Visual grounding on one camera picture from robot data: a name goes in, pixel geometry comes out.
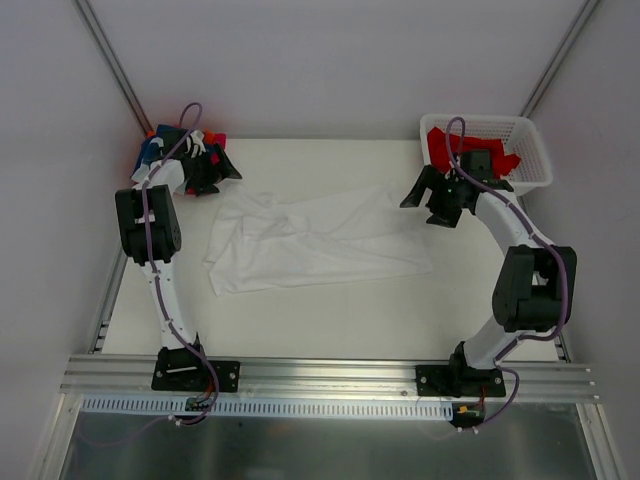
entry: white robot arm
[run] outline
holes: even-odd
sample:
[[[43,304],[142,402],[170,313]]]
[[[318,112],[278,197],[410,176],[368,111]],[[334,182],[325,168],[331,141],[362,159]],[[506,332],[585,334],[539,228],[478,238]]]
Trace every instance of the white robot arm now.
[[[504,397],[499,363],[524,339],[551,339],[569,319],[576,254],[538,231],[511,186],[493,178],[486,150],[463,153],[447,175],[425,166],[401,207],[417,207],[427,188],[432,193],[426,206],[433,214],[427,223],[455,228],[468,209],[489,228],[505,260],[492,295],[492,317],[458,344],[448,365],[416,367],[418,394]],[[550,330],[551,335],[539,336]]]
[[[144,167],[146,173],[139,175],[135,187],[116,192],[123,250],[142,269],[160,322],[162,345],[151,384],[154,390],[202,391],[211,380],[211,368],[222,373],[223,391],[237,390],[238,382],[233,378],[238,375],[238,362],[209,362],[212,367],[203,364],[203,349],[182,303],[177,278],[182,236],[172,194],[187,187],[196,195],[216,193],[215,184],[220,180],[242,178],[219,144],[213,145],[213,151],[217,155],[215,164],[201,149],[199,155],[185,154],[181,160],[155,161]],[[228,385],[222,380],[231,377]]]

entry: white basket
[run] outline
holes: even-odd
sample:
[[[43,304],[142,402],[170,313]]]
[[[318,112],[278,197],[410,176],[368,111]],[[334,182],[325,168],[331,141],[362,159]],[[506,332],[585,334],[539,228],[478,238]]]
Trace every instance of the white basket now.
[[[449,120],[456,115],[427,114],[420,119],[420,145],[424,164],[431,164],[427,133],[438,127],[443,132]],[[466,123],[465,135],[478,138],[499,138],[506,154],[515,153],[520,157],[520,165],[505,177],[516,195],[524,195],[536,187],[546,187],[553,181],[551,163],[531,120],[524,117],[499,115],[460,115]],[[451,133],[460,135],[460,122],[456,122]]]

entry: cable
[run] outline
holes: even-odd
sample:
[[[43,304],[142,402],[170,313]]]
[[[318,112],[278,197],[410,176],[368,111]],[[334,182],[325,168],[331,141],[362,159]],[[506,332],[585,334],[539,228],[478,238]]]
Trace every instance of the cable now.
[[[182,110],[182,113],[180,114],[180,127],[182,127],[184,116],[187,114],[187,112],[191,107],[198,108],[198,113],[196,114],[195,120],[193,121],[191,126],[187,129],[185,134],[180,138],[180,140],[178,140],[176,144],[167,152],[164,158],[160,160],[158,165],[156,165],[153,168],[153,170],[149,172],[148,177],[144,182],[142,182],[142,185],[140,188],[140,191],[142,192],[142,209],[144,211],[144,231],[147,239],[147,252],[149,256],[149,264],[151,265],[151,271],[153,273],[157,273],[158,269],[156,268],[156,263],[153,261],[153,255],[151,254],[153,252],[153,246],[151,242],[151,221],[149,219],[149,201],[147,200],[147,186],[149,185],[149,182],[151,181],[151,179],[156,175],[156,173],[158,173],[158,171],[164,166],[164,164],[167,163],[167,160],[171,158],[171,155],[173,155],[178,150],[178,148],[180,148],[180,146],[187,141],[187,138],[189,138],[189,135],[191,135],[193,131],[196,129],[196,127],[198,126],[198,123],[200,122],[200,118],[202,117],[202,104],[200,104],[199,102],[191,102],[189,105],[184,107],[184,109]]]
[[[551,332],[549,335],[546,335],[546,336],[527,335],[527,334],[521,335],[520,337],[514,339],[511,343],[509,343],[505,348],[503,348],[500,351],[500,353],[496,355],[494,359],[495,366],[498,370],[500,370],[501,372],[509,373],[514,376],[515,385],[513,386],[513,391],[511,392],[511,395],[509,396],[507,401],[504,403],[504,405],[502,405],[502,407],[500,407],[500,409],[496,413],[491,415],[491,417],[487,418],[481,424],[481,426],[484,427],[485,425],[493,422],[496,418],[498,418],[513,403],[514,399],[516,398],[516,395],[518,394],[518,389],[520,388],[520,376],[518,375],[518,372],[516,372],[511,368],[503,367],[502,365],[500,365],[501,360],[504,357],[506,357],[518,345],[519,342],[523,340],[548,342],[550,340],[555,339],[562,332],[562,329],[564,328],[564,325],[567,321],[567,312],[569,310],[569,286],[568,286],[569,280],[567,276],[567,268],[564,262],[562,261],[562,257],[560,257],[560,254],[551,245],[549,245],[547,242],[542,240],[536,234],[535,228],[533,227],[531,222],[529,222],[529,219],[526,217],[526,215],[522,213],[522,211],[520,211],[520,209],[516,207],[513,203],[511,203],[511,201],[509,201],[509,199],[506,198],[504,195],[498,193],[493,188],[485,185],[484,183],[479,182],[478,180],[473,178],[471,175],[469,175],[467,172],[465,172],[462,169],[462,167],[460,167],[460,165],[456,161],[456,155],[453,154],[453,151],[451,149],[451,127],[455,122],[460,122],[460,125],[462,127],[460,132],[460,139],[458,140],[458,148],[456,153],[456,155],[458,156],[462,153],[466,123],[464,121],[464,118],[460,116],[453,117],[451,120],[449,120],[449,123],[447,124],[447,130],[445,133],[445,145],[447,147],[447,153],[449,154],[449,162],[453,166],[456,173],[458,173],[458,175],[460,175],[462,178],[464,178],[469,183],[479,188],[483,192],[487,192],[490,195],[493,195],[494,197],[502,201],[505,204],[505,206],[509,208],[509,210],[511,210],[516,215],[516,217],[518,217],[518,220],[520,220],[520,223],[522,223],[522,226],[525,228],[525,230],[529,234],[529,237],[551,254],[551,256],[553,257],[553,259],[558,265],[558,271],[560,273],[560,290],[561,290],[562,300],[560,303],[560,316],[558,318],[558,323],[556,324],[553,332]],[[473,427],[471,429],[466,429],[466,430],[467,431],[472,430],[474,433],[477,433],[478,427]]]
[[[171,330],[171,333],[178,339],[178,341],[184,346],[184,348],[189,350],[191,353],[193,353],[196,357],[198,357],[200,359],[200,361],[203,363],[203,365],[206,366],[209,369],[209,372],[211,373],[211,376],[213,377],[213,383],[215,385],[215,391],[213,392],[213,399],[209,402],[209,405],[207,405],[207,408],[205,408],[200,413],[200,415],[198,415],[196,418],[194,418],[192,420],[178,420],[176,422],[176,423],[179,423],[180,425],[194,425],[196,423],[199,423],[201,420],[204,419],[204,417],[209,415],[209,413],[213,409],[213,406],[215,405],[216,401],[218,400],[218,395],[220,393],[220,382],[218,381],[218,375],[216,374],[215,369],[211,365],[211,362],[209,362],[209,360],[207,359],[207,356],[204,354],[204,351],[198,352],[195,348],[193,348],[191,345],[189,345],[189,343],[184,338],[182,338],[180,336],[180,334],[176,330],[176,327],[174,327],[173,323],[171,323],[171,322],[169,322],[169,330]]]
[[[481,407],[482,410],[485,410],[484,401],[485,401],[486,397],[487,397],[486,388],[482,387],[482,396],[480,397],[480,401],[478,403],[476,403],[475,405],[472,405],[471,408]]]
[[[91,445],[92,447],[96,447],[96,448],[117,447],[118,445],[124,445],[125,443],[135,439],[141,433],[145,432],[150,427],[152,427],[156,423],[160,423],[163,420],[167,420],[167,417],[164,417],[164,416],[163,417],[156,417],[153,420],[151,420],[149,423],[145,424],[142,428],[140,428],[140,430],[137,430],[137,431],[133,432],[132,434],[127,435],[123,439],[116,440],[114,442],[95,442],[93,440],[90,440],[89,438],[87,438],[82,433],[82,429],[80,428],[80,426],[81,426],[80,424],[78,424],[78,426],[76,427],[75,434],[80,440],[82,440],[84,443],[87,443],[87,444]]]
[[[207,400],[209,400],[209,398],[211,398],[212,392],[213,392],[213,379],[210,378],[209,385],[207,386],[206,390],[196,397],[195,402],[196,403],[206,402]]]

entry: metal frame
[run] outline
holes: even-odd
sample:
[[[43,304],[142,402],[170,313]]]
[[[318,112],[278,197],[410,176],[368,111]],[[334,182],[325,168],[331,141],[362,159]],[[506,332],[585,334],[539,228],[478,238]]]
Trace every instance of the metal frame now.
[[[125,73],[124,68],[122,68],[120,60],[118,60],[118,56],[111,46],[109,38],[104,33],[102,24],[98,20],[91,2],[89,0],[71,0],[71,2],[80,14],[83,23],[85,24],[89,31],[89,34],[91,35],[91,38],[93,38],[93,41],[96,43],[96,46],[100,51],[100,55],[102,56],[104,63],[109,68],[113,79],[122,92],[122,95],[127,102],[131,113],[140,126],[142,134],[146,135],[148,132],[153,130],[153,126],[151,125],[151,122],[149,122],[147,114],[144,112],[144,108],[142,108],[142,104],[140,103],[140,100],[138,100],[138,96],[136,95],[136,92],[133,89],[129,78]]]
[[[580,10],[578,10],[578,13],[571,22],[571,25],[569,25],[567,32],[564,34],[564,37],[560,40],[560,44],[556,48],[556,51],[553,52],[551,60],[549,60],[544,72],[542,72],[540,79],[536,83],[535,87],[533,87],[533,91],[529,95],[527,103],[522,107],[522,110],[520,111],[521,117],[531,117],[536,108],[538,108],[538,105],[540,105],[540,102],[546,95],[551,83],[564,65],[567,56],[573,50],[578,38],[580,38],[580,35],[601,3],[602,0],[585,0],[582,4]]]
[[[65,459],[78,413],[82,405],[82,394],[61,394],[52,428],[47,435],[47,447],[39,452],[29,478],[57,480],[65,467]]]
[[[599,480],[628,478],[615,448],[603,406],[576,405],[576,408],[596,477]]]
[[[272,399],[450,400],[418,397],[415,366],[445,361],[307,360],[218,358],[241,364],[238,395]],[[63,393],[153,393],[155,357],[74,355],[61,385]],[[599,394],[588,365],[561,362],[507,362],[520,374],[516,402],[591,404]],[[505,378],[507,392],[513,379]],[[487,402],[502,402],[491,398]]]
[[[152,129],[152,125],[90,1],[71,2],[95,41],[140,130],[146,134]],[[601,0],[584,1],[522,108],[522,116],[530,117],[539,106],[600,3]],[[122,250],[119,250],[98,315],[94,339],[89,349],[91,353],[102,349],[126,260]],[[561,359],[564,357],[569,362],[569,352],[564,341],[557,346],[564,353]],[[242,362],[239,397],[259,396],[276,400],[324,398],[350,402],[367,399],[414,403],[421,401],[416,394],[415,365],[445,363],[251,358],[236,360]],[[65,453],[85,393],[153,394],[150,384],[154,365],[154,357],[143,355],[72,356],[61,386],[62,394],[54,424],[49,431],[48,447],[41,452],[36,463],[37,478],[54,479],[62,473]],[[611,441],[589,366],[564,362],[510,362],[509,366],[515,368],[521,376],[522,383],[516,402],[575,403],[598,478],[626,478]],[[506,378],[505,384],[510,393],[513,380]]]

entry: purple cable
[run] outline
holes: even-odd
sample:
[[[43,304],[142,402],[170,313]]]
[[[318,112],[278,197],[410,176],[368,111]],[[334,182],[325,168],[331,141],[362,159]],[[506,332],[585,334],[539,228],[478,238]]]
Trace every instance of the purple cable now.
[[[96,448],[117,447],[118,445],[123,445],[133,440],[134,438],[138,437],[141,433],[148,430],[151,426],[166,419],[167,417],[156,417],[153,420],[151,420],[149,423],[147,423],[145,426],[143,426],[140,430],[137,430],[132,434],[124,437],[122,440],[116,440],[115,442],[94,442],[93,440],[90,440],[84,436],[84,434],[82,433],[82,430],[80,429],[80,425],[77,426],[75,434],[80,440],[91,445],[92,447],[96,447]]]
[[[178,142],[167,152],[164,158],[160,161],[159,165],[156,165],[153,170],[149,173],[149,177],[142,183],[142,187],[140,191],[142,192],[142,209],[144,212],[144,232],[147,240],[147,252],[149,254],[149,265],[151,265],[151,271],[153,273],[158,273],[158,269],[156,267],[156,262],[153,261],[153,256],[151,253],[153,252],[153,244],[151,241],[151,220],[149,218],[149,201],[147,200],[147,186],[149,185],[149,181],[158,173],[158,171],[163,167],[167,160],[171,158],[171,155],[176,153],[178,148],[187,141],[189,135],[193,133],[195,128],[200,123],[200,117],[202,117],[202,104],[199,102],[191,102],[189,105],[184,107],[182,113],[180,114],[180,127],[182,127],[182,122],[184,121],[184,116],[187,114],[191,107],[197,107],[198,113],[196,114],[196,118],[191,124],[191,126],[187,129],[185,134],[178,140]]]
[[[529,219],[524,215],[524,213],[522,213],[520,209],[516,207],[514,204],[512,204],[511,201],[508,198],[506,198],[504,195],[496,192],[493,188],[488,187],[484,183],[477,181],[475,178],[473,178],[471,175],[465,172],[462,169],[462,167],[460,167],[460,165],[458,165],[458,162],[456,161],[456,157],[454,156],[453,151],[451,150],[451,127],[455,122],[460,122],[460,125],[462,126],[462,129],[460,132],[460,140],[458,140],[457,155],[460,155],[460,153],[462,153],[466,123],[464,121],[464,118],[462,117],[459,117],[459,116],[453,117],[451,120],[449,120],[449,123],[447,124],[447,130],[445,133],[445,144],[447,147],[447,153],[449,154],[449,162],[455,169],[456,173],[458,173],[465,180],[467,180],[469,183],[479,188],[483,192],[487,192],[493,195],[494,197],[496,197],[497,199],[499,199],[500,201],[502,201],[509,208],[509,210],[511,210],[516,215],[516,217],[518,217],[518,220],[520,220],[520,223],[522,223],[522,225],[524,226],[525,230],[527,231],[531,239],[533,239],[534,242],[536,242],[538,245],[540,245],[542,248],[544,248],[551,254],[553,259],[558,264],[558,271],[560,273],[560,290],[562,295],[562,300],[560,304],[560,317],[558,318],[558,323],[556,324],[556,327],[553,330],[553,332],[551,332],[549,335],[546,335],[546,336],[522,335],[517,339],[514,339],[511,343],[509,343],[509,345],[503,348],[500,351],[500,353],[496,355],[496,358],[494,359],[494,361],[496,362],[496,368],[498,370],[502,372],[510,373],[511,375],[514,376],[515,385],[513,386],[513,391],[511,392],[511,395],[509,396],[508,400],[504,403],[504,405],[502,405],[502,407],[500,407],[500,409],[496,413],[491,415],[481,424],[482,426],[485,426],[493,422],[493,420],[495,420],[507,408],[509,408],[509,406],[513,403],[514,399],[516,398],[516,395],[518,394],[518,389],[520,388],[520,376],[518,375],[518,372],[516,372],[511,368],[503,367],[502,365],[499,365],[498,362],[500,362],[504,357],[506,357],[509,354],[509,352],[511,352],[511,350],[513,350],[516,347],[516,345],[518,345],[518,342],[521,340],[535,340],[538,342],[547,342],[549,340],[553,340],[558,335],[560,335],[560,332],[562,332],[562,329],[564,328],[564,325],[566,323],[567,312],[569,309],[569,287],[568,287],[569,282],[567,278],[567,268],[564,262],[562,261],[562,258],[560,257],[558,252],[551,247],[551,245],[549,245],[547,242],[542,240],[535,233],[533,225],[531,225],[531,222],[529,222]],[[466,430],[476,431],[477,428],[478,427],[474,427]]]
[[[220,382],[218,381],[218,375],[216,374],[215,369],[213,368],[213,366],[211,365],[211,362],[209,362],[209,360],[207,359],[207,356],[204,353],[204,349],[201,350],[201,351],[197,351],[195,348],[193,348],[191,345],[189,345],[189,343],[184,338],[182,338],[182,336],[180,336],[180,334],[176,330],[176,327],[174,327],[173,323],[171,323],[171,322],[169,322],[169,330],[171,330],[171,333],[173,334],[173,336],[178,339],[178,341],[184,346],[184,348],[189,350],[191,353],[193,353],[196,357],[198,357],[200,359],[202,364],[209,369],[209,372],[211,373],[211,376],[213,377],[213,384],[214,384],[215,391],[213,393],[213,399],[209,402],[209,405],[207,405],[207,408],[205,408],[200,413],[200,415],[198,415],[196,418],[194,418],[192,420],[179,420],[181,425],[195,425],[196,423],[200,422],[200,420],[202,420],[204,417],[209,415],[209,413],[211,413],[211,410],[213,409],[213,406],[215,405],[216,401],[218,400],[218,395],[219,395],[219,392],[220,392]]]

